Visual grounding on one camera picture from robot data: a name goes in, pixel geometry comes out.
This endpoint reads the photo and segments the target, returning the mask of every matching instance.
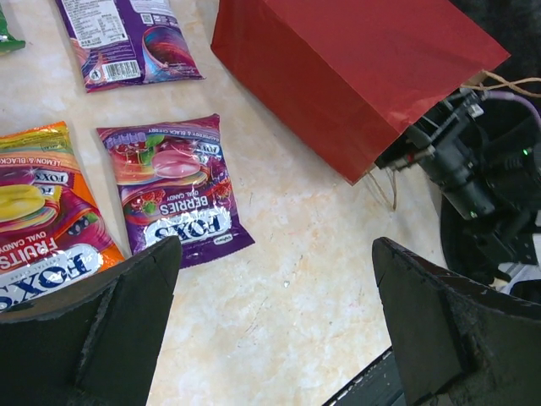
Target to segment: white marble surface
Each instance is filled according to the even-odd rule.
[[[12,33],[27,40],[0,58],[1,131],[65,120],[124,252],[112,169],[94,128],[222,116],[239,211],[257,244],[180,273],[149,405],[321,404],[390,345],[372,241],[388,236],[442,263],[419,170],[398,175],[397,212],[369,179],[343,181],[214,57],[218,0],[172,0],[205,81],[92,95],[53,0],[1,2]],[[390,194],[385,173],[375,176]]]

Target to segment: fox's berries candy bag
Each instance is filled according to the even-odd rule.
[[[57,0],[87,92],[202,79],[168,0]]]
[[[182,267],[254,243],[238,219],[220,117],[98,129],[111,155],[134,254],[176,235]]]

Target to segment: candy bag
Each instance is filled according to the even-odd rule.
[[[177,235],[182,267],[254,243],[238,219],[217,114],[182,123],[98,129],[111,155],[134,254]]]
[[[57,0],[87,92],[203,79],[168,0]]]
[[[8,31],[8,21],[3,15],[2,6],[0,6],[0,55],[24,48],[26,43],[18,41]]]
[[[122,260],[66,124],[0,138],[0,311]]]

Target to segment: green candy bag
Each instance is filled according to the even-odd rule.
[[[24,48],[26,42],[13,38],[8,31],[8,21],[3,15],[2,6],[0,6],[0,55]]]

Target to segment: nutrition label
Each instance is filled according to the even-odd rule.
[[[169,15],[173,17],[169,0],[129,0],[136,13]]]
[[[114,0],[62,0],[62,3],[82,48],[104,47],[128,39]]]

